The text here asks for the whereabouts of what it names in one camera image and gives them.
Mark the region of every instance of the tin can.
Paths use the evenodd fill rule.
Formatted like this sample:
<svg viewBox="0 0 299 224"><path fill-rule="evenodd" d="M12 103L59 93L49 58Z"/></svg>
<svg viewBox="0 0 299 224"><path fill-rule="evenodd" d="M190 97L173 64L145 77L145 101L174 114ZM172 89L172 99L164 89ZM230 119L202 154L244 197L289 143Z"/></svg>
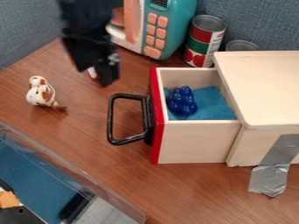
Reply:
<svg viewBox="0 0 299 224"><path fill-rule="evenodd" d="M218 51L226 31L219 18L199 15L192 19L184 60L193 67L211 67L212 56Z"/></svg>
<svg viewBox="0 0 299 224"><path fill-rule="evenodd" d="M246 40L232 40L227 43L226 51L227 52L243 52L243 51L259 51L260 48Z"/></svg>

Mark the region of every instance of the toy cow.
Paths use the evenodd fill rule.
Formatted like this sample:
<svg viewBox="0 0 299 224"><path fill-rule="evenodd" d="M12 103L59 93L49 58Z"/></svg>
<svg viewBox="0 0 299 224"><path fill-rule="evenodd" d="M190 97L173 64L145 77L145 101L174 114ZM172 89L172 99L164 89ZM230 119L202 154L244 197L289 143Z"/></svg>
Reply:
<svg viewBox="0 0 299 224"><path fill-rule="evenodd" d="M26 100L31 105L66 110L66 107L60 106L58 102L55 101L55 89L44 77L32 76L29 79L29 88Z"/></svg>

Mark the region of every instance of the orange button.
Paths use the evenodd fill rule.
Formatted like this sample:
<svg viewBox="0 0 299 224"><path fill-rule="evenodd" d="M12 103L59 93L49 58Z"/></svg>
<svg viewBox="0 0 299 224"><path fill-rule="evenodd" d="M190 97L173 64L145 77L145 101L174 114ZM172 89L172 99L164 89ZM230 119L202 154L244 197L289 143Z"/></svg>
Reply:
<svg viewBox="0 0 299 224"><path fill-rule="evenodd" d="M166 30L165 30L165 29L158 28L158 29L156 29L156 35L157 35L160 39L165 39L165 38L166 38Z"/></svg>
<svg viewBox="0 0 299 224"><path fill-rule="evenodd" d="M161 40L161 39L156 39L156 44L155 44L156 48L159 49L164 49L165 48L165 41Z"/></svg>
<svg viewBox="0 0 299 224"><path fill-rule="evenodd" d="M148 14L148 22L155 25L156 24L156 14L155 13L149 13Z"/></svg>
<svg viewBox="0 0 299 224"><path fill-rule="evenodd" d="M146 35L146 43L150 46L154 45L155 38L153 36Z"/></svg>
<svg viewBox="0 0 299 224"><path fill-rule="evenodd" d="M162 28L166 28L168 25L168 18L167 17L159 17L158 18L158 26Z"/></svg>
<svg viewBox="0 0 299 224"><path fill-rule="evenodd" d="M144 47L144 53L155 60L159 59L162 54L160 50L148 45Z"/></svg>
<svg viewBox="0 0 299 224"><path fill-rule="evenodd" d="M148 34L155 35L156 27L152 24L148 24L147 31L148 31Z"/></svg>

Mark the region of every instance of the duct tape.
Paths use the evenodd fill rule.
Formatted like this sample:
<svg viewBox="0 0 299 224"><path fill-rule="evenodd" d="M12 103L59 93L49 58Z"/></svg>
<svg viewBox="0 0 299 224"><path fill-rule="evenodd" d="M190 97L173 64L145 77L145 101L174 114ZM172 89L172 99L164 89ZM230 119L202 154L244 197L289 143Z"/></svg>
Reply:
<svg viewBox="0 0 299 224"><path fill-rule="evenodd" d="M253 168L248 191L275 197L287 187L289 167L299 153L299 134L281 135L261 163Z"/></svg>

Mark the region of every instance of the black handle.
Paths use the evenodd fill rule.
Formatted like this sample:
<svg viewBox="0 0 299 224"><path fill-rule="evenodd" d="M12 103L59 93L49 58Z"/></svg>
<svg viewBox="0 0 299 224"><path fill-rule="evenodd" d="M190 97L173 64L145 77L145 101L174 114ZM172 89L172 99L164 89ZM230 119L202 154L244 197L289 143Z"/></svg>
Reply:
<svg viewBox="0 0 299 224"><path fill-rule="evenodd" d="M143 133L135 136L127 136L123 139L113 138L113 116L114 116L114 105L116 99L128 99L133 101L140 101L143 108ZM150 99L146 96L135 95L135 94L114 94L109 99L108 104L108 128L107 128L107 139L113 145L130 144L142 139L149 139L151 135L152 119L150 111Z"/></svg>

